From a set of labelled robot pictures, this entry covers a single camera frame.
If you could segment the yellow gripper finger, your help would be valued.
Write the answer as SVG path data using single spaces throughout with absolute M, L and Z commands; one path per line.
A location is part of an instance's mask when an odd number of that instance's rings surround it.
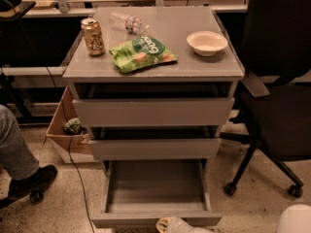
M 159 219 L 155 226 L 159 233 L 175 233 L 176 222 L 175 217 L 164 217 Z

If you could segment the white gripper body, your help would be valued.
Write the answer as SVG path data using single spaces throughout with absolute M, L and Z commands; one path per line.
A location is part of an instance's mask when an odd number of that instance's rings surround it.
M 167 233 L 213 233 L 202 227 L 191 226 L 179 217 L 170 217 L 167 222 Z

